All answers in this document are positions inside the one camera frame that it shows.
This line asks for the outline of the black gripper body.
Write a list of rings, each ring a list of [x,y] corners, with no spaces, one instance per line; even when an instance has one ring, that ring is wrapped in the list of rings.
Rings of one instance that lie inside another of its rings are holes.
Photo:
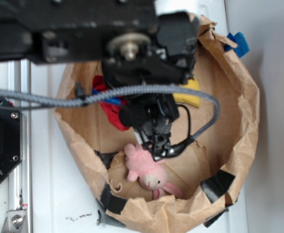
[[[137,140],[148,150],[154,161],[173,158],[181,153],[181,146],[171,145],[171,125],[179,117],[172,94],[135,94],[124,98],[120,122],[132,127]]]

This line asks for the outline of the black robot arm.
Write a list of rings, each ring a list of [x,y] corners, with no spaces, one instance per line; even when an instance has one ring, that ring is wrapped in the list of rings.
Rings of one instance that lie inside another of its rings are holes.
[[[100,61],[96,94],[192,78],[200,18],[152,0],[0,0],[0,62]]]

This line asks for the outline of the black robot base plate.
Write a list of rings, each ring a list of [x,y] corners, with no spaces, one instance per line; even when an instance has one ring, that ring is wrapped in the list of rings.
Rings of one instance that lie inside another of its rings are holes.
[[[0,97],[0,184],[21,162],[22,114]]]

